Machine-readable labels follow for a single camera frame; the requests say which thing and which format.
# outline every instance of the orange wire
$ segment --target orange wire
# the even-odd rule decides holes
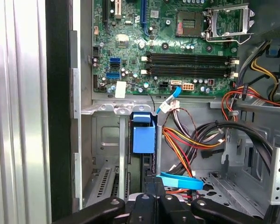
[[[187,145],[187,146],[191,146],[191,147],[195,147],[195,148],[199,148],[199,149],[209,149],[209,147],[200,147],[200,146],[195,146],[195,145],[191,145],[190,143],[184,141],[183,139],[181,139],[180,137],[176,136],[173,132],[169,131],[168,129],[164,129],[165,132],[168,132],[173,138],[175,138],[176,140],[180,141],[181,143]]]
[[[187,167],[185,161],[182,159],[182,157],[179,156],[179,154],[178,154],[178,152],[177,152],[177,150],[176,150],[176,148],[175,148],[175,145],[174,145],[172,139],[169,137],[169,135],[168,135],[167,133],[163,132],[163,134],[164,134],[165,138],[167,139],[167,141],[170,143],[170,145],[171,145],[171,147],[173,148],[173,150],[174,150],[175,154],[177,155],[178,159],[181,161],[181,163],[183,164],[183,166],[184,166],[185,169],[187,170],[189,176],[192,177],[192,174],[191,174],[191,172],[189,171],[189,169],[188,169],[188,167]]]
[[[176,190],[176,191],[166,191],[167,194],[177,194],[177,193],[182,193],[185,191],[188,191],[189,189],[181,189],[181,190]]]

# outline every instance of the ridged metal surface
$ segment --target ridged metal surface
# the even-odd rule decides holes
[[[51,223],[45,2],[0,0],[0,224]]]

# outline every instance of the blue latch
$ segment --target blue latch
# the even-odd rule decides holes
[[[168,187],[191,190],[201,190],[203,188],[203,182],[201,180],[188,176],[172,175],[161,172],[161,175],[157,175],[157,177],[162,178],[164,186]]]
[[[133,125],[133,152],[154,153],[156,130],[150,113],[134,113]]]

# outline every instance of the blue plastic clip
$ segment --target blue plastic clip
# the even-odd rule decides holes
[[[201,180],[188,176],[172,175],[161,172],[161,175],[157,175],[157,177],[162,178],[164,186],[168,187],[191,190],[201,190],[203,188],[203,182]]]

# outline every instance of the red wire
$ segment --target red wire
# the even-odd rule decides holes
[[[209,147],[200,147],[200,146],[195,146],[195,145],[192,145],[186,141],[184,141],[183,139],[181,139],[180,137],[176,136],[173,132],[167,130],[167,129],[164,129],[165,132],[169,133],[173,138],[175,138],[176,140],[180,141],[181,143],[187,145],[187,146],[191,146],[191,147],[195,147],[195,148],[199,148],[199,149],[209,149]]]
[[[188,158],[187,158],[186,154],[184,153],[184,151],[180,148],[180,146],[173,139],[171,139],[171,140],[176,144],[176,146],[178,147],[178,149],[180,150],[182,155],[185,157],[187,163],[190,165],[190,161],[188,160]]]

